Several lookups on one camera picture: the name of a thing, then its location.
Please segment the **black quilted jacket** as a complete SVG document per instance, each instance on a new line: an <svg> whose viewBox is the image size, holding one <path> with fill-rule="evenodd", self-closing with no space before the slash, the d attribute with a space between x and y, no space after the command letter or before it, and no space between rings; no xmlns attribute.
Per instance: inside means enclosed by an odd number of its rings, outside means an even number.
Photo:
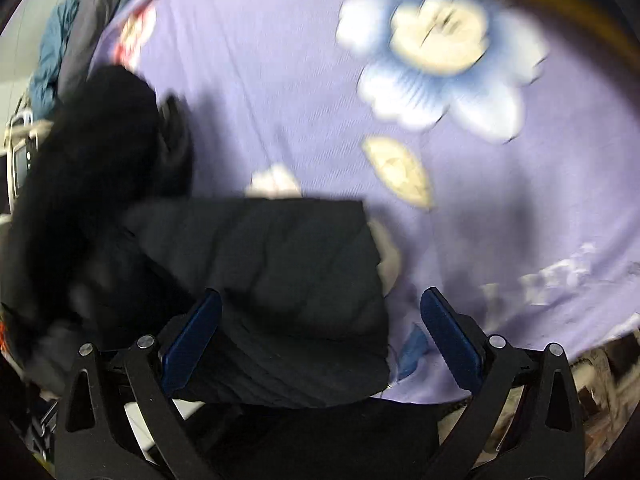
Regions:
<svg viewBox="0 0 640 480"><path fill-rule="evenodd" d="M86 342L119 353L162 336L207 289L217 323L177 396L329 408L385 389L380 254L362 203L201 198L176 98L119 66L54 118L1 242L1 318L13 359L61 392Z"/></svg>

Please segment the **purple floral bed sheet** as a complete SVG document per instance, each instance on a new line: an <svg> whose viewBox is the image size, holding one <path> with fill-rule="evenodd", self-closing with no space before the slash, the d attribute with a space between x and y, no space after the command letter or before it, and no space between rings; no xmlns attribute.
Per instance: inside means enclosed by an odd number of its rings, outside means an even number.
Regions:
<svg viewBox="0 0 640 480"><path fill-rule="evenodd" d="M506 0L131 0L94 65L192 114L200 195L356 197L395 401L458 400L418 299L570 358L639 325L639 78Z"/></svg>

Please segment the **beige beauty machine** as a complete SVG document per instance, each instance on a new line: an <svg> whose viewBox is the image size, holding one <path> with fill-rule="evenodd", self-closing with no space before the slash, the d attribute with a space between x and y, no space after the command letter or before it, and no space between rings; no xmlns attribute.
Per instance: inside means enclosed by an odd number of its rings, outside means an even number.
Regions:
<svg viewBox="0 0 640 480"><path fill-rule="evenodd" d="M30 108L12 116L3 133L1 155L6 162L6 189L9 211L13 212L32 162L51 132L53 122L35 120Z"/></svg>

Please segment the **blue crumpled cloth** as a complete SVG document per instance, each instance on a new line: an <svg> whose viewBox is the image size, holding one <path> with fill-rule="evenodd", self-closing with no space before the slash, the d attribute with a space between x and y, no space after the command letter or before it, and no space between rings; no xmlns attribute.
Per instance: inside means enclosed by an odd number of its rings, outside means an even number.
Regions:
<svg viewBox="0 0 640 480"><path fill-rule="evenodd" d="M64 0L51 12L40 40L38 62L29 81L32 117L43 120L53 110L58 95L58 77L80 0Z"/></svg>

